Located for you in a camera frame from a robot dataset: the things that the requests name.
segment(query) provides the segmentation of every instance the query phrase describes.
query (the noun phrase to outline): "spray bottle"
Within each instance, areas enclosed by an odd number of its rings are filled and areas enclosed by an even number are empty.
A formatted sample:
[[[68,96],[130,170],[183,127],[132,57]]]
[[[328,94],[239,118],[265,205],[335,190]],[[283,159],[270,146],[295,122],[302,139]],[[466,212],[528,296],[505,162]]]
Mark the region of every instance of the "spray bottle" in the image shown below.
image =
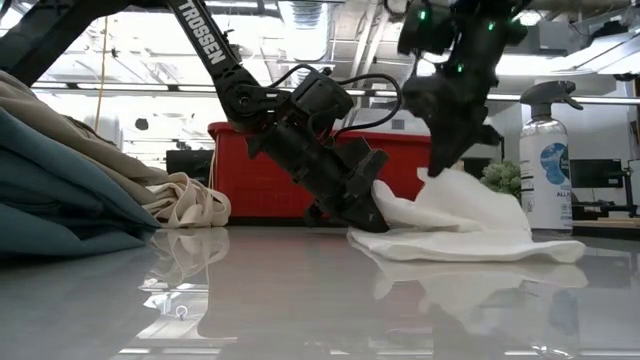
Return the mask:
[[[531,106],[531,120],[520,134],[522,207],[535,233],[570,235],[571,172],[565,126],[551,117],[551,105],[565,102],[582,110],[570,94],[576,84],[550,81],[522,94],[520,102]]]

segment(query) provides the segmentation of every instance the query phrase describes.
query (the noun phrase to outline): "ceiling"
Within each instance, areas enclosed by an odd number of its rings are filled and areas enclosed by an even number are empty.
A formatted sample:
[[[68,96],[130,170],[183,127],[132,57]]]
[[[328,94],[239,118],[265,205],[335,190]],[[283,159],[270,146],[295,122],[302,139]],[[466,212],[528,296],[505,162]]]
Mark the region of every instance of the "ceiling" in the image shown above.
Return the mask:
[[[19,21],[34,1],[20,2],[3,19],[0,34]],[[402,80],[408,75],[412,59],[397,54],[396,42],[401,24],[392,23],[381,5],[370,0],[348,0],[326,5],[329,10],[328,51],[318,59],[295,59],[305,47],[321,46],[296,33],[277,15],[276,4],[265,3],[266,15],[247,16],[253,3],[206,1],[222,30],[233,30],[229,40],[240,45],[243,65],[263,85],[281,77],[291,66],[304,60],[315,60],[333,69],[332,77],[346,79],[354,75],[381,72]],[[537,11],[528,16],[548,16],[558,21],[567,17],[587,19],[628,6],[622,0],[551,1],[535,0]],[[404,0],[390,0],[390,7],[402,9]],[[105,19],[94,21],[62,55],[41,81],[62,83],[97,83],[102,72]],[[130,8],[108,18],[105,56],[105,82],[126,84],[210,85],[211,78],[187,40],[175,17],[168,12]],[[498,91],[513,93],[533,84],[534,79],[504,77]],[[594,82],[594,89],[602,87]],[[211,98],[153,98],[115,96],[106,93],[103,106],[118,109],[125,128],[125,139],[131,138],[206,138],[206,124],[224,120],[224,113]],[[61,112],[82,118],[95,111],[95,92],[67,95],[62,91],[43,95]],[[150,131],[141,132],[133,123],[139,117],[155,119]],[[155,152],[171,142],[159,145]]]

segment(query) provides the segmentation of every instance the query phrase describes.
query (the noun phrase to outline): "white cloth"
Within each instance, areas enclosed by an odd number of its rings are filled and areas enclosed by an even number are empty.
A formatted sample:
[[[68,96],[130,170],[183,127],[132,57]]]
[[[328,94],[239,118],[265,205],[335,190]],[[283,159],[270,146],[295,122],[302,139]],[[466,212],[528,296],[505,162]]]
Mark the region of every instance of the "white cloth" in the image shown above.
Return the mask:
[[[418,177],[426,185],[415,202],[395,197],[381,181],[373,185],[374,200],[394,229],[384,234],[349,229],[347,236],[398,261],[516,261],[544,254],[573,263],[584,254],[586,247],[579,241],[534,243],[518,201],[467,173],[448,169],[428,178],[419,169]]]
[[[148,189],[158,200],[143,207],[164,228],[224,226],[229,221],[229,198],[184,173],[171,174],[168,183]]]

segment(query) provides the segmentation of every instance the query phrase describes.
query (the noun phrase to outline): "red container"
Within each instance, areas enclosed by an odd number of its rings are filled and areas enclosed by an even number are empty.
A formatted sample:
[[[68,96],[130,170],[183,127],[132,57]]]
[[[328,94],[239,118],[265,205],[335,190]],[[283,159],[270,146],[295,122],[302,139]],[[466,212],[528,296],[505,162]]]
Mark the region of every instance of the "red container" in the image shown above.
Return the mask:
[[[229,197],[232,217],[302,218],[313,198],[294,184],[289,174],[263,153],[250,160],[244,135],[233,131],[228,123],[209,125],[209,134],[216,141],[213,186]],[[380,180],[396,196],[415,199],[423,184],[416,169],[428,165],[431,138],[352,131],[343,134],[338,143],[358,136],[389,155]]]

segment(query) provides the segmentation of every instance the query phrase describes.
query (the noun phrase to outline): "folded fabric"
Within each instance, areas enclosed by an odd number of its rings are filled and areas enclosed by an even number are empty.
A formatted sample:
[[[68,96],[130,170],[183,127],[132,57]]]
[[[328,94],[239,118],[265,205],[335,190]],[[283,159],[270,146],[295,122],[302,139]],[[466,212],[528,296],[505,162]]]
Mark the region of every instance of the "folded fabric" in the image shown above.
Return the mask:
[[[76,151],[0,109],[0,252],[91,255],[142,246],[160,224]]]
[[[60,115],[11,75],[0,71],[0,107],[39,133],[83,154],[139,204],[156,199],[145,188],[167,182],[167,173],[129,157],[85,124]]]
[[[224,226],[229,221],[229,198],[187,174],[171,174],[168,183],[149,190],[157,200],[143,207],[165,228]]]
[[[455,262],[516,261],[546,255],[560,263],[582,257],[578,241],[534,243],[531,228],[518,201],[498,194],[469,174],[445,170],[427,178],[414,202],[397,198],[383,182],[376,181],[373,195],[387,222],[385,234],[349,229],[348,237],[368,250],[392,260]]]

